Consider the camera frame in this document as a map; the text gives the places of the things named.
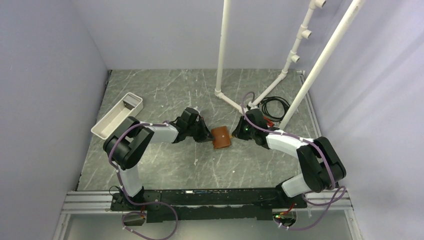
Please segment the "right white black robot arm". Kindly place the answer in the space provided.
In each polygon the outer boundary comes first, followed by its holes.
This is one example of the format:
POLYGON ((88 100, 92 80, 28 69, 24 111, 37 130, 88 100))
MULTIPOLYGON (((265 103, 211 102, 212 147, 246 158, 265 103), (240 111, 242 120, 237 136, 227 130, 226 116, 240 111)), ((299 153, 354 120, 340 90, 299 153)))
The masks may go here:
POLYGON ((326 137, 299 137, 277 127, 269 127, 264 119, 259 121, 258 126, 253 126, 243 116, 231 135, 245 141, 254 140, 265 149, 298 159, 301 173, 276 186, 275 200, 282 208, 289 207, 301 194, 335 188, 336 183, 347 175, 346 168, 326 137))

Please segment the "brown leather card holder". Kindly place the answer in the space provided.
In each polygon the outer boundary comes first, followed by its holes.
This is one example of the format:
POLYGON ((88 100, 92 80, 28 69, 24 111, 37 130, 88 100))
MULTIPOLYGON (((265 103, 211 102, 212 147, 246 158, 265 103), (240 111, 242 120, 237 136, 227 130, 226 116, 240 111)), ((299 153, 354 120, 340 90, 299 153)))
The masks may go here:
POLYGON ((214 137, 212 141, 214 150, 223 149, 231 146, 231 136, 226 126, 213 128, 210 132, 214 137))

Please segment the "white rectangular plastic tray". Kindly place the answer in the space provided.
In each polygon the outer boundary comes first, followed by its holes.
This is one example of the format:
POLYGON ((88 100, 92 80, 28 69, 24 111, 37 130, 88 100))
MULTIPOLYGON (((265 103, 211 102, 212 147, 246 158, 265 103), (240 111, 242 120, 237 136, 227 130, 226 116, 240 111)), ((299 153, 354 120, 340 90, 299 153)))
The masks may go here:
POLYGON ((100 139, 106 140, 127 117, 135 117, 143 108, 143 98, 128 92, 91 128, 90 131, 100 139))

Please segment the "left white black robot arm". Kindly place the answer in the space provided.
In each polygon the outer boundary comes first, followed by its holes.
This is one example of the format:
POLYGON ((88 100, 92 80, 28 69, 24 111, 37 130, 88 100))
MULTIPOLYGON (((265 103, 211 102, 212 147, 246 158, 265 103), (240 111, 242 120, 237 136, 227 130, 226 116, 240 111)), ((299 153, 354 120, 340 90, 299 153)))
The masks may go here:
POLYGON ((197 143, 214 140, 204 119, 195 114, 163 123, 143 122, 130 116, 104 142, 103 150, 115 168, 123 202, 129 209, 137 210, 144 203, 145 189, 138 164, 149 144, 177 144, 186 138, 193 138, 197 143))

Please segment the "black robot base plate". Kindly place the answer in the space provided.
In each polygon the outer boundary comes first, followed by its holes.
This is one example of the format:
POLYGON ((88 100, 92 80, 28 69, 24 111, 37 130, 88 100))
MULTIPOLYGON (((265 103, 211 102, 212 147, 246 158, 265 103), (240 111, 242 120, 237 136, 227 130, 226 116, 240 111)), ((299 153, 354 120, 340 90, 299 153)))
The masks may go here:
POLYGON ((270 221, 278 212, 305 209, 300 195, 287 197, 281 189, 151 189, 128 201, 122 192, 112 194, 113 212, 144 212, 148 223, 188 220, 256 219, 270 221))

